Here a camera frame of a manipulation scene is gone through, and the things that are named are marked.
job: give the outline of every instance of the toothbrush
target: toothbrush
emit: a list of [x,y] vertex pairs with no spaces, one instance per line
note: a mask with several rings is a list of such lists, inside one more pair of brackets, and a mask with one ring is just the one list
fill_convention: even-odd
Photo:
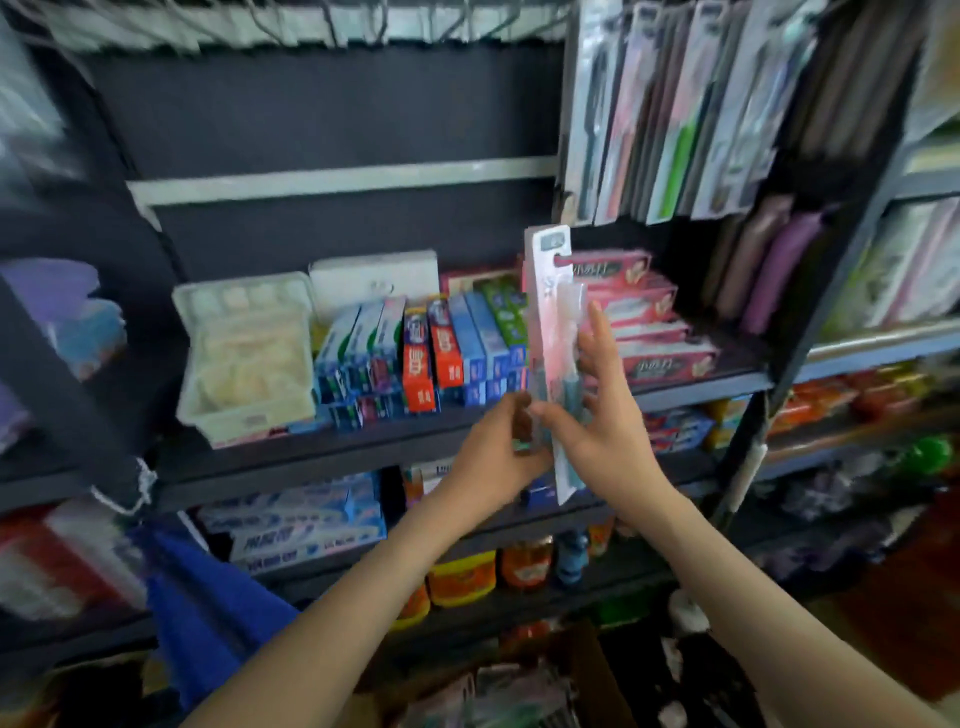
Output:
[[[584,318],[585,293],[586,287],[582,283],[560,283],[557,286],[557,309],[560,314],[558,333],[564,351],[564,409],[577,422],[583,420],[584,414],[584,385],[577,371],[577,331]],[[575,490],[584,490],[584,481],[576,474],[569,461],[566,465],[570,474],[570,485]]]

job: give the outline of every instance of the hand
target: hand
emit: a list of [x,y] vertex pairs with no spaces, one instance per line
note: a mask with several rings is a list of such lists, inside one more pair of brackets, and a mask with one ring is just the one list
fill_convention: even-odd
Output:
[[457,508],[466,510],[467,530],[493,515],[553,465],[550,449],[514,452],[514,439],[528,441],[532,428],[526,406],[530,395],[505,395],[496,407],[470,430],[436,491],[462,494]]
[[[655,518],[680,496],[660,469],[650,446],[643,415],[630,393],[623,362],[607,316],[596,303],[589,307],[593,334],[581,333],[580,369],[596,377],[597,396],[586,395],[584,406],[593,414],[583,426],[558,404],[534,402],[531,414],[540,417],[560,441],[574,470],[598,496],[623,513],[640,497],[640,509]],[[632,525],[644,531],[643,523]]]

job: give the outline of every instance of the bottle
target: bottle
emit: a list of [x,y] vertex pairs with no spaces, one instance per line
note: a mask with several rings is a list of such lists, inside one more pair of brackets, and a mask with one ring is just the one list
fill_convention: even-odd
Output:
[[743,229],[714,306],[721,319],[730,321],[743,312],[756,269],[763,262],[763,254],[774,235],[790,219],[792,206],[792,195],[766,197]]
[[740,321],[741,331],[759,336],[767,330],[793,269],[822,227],[822,212],[800,212],[780,231],[756,277],[754,292]]
[[583,528],[565,531],[557,537],[557,580],[562,587],[573,587],[584,575],[589,563],[589,536]]

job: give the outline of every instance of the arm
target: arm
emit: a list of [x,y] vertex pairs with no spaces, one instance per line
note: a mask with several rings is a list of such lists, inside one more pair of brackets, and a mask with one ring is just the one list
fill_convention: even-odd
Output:
[[450,474],[290,626],[265,644],[184,728],[325,728],[410,594],[450,546],[551,464],[515,455],[525,395],[508,395],[464,442]]
[[573,467],[669,562],[777,716],[799,726],[944,726],[936,713],[810,615],[716,531],[666,479],[617,356],[610,325],[590,309],[581,367],[597,377],[587,427],[537,402]]

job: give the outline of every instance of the white string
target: white string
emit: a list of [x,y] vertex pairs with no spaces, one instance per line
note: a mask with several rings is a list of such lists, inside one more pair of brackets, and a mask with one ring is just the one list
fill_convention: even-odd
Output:
[[127,516],[128,518],[139,513],[143,506],[153,503],[153,488],[154,483],[156,483],[156,473],[147,467],[147,464],[143,462],[143,458],[136,458],[136,465],[140,469],[140,473],[136,478],[136,489],[139,491],[140,497],[136,500],[136,503],[133,504],[133,508],[125,508],[120,505],[113,500],[113,498],[104,495],[103,491],[95,485],[90,486],[90,492],[93,494],[93,497],[114,513]]

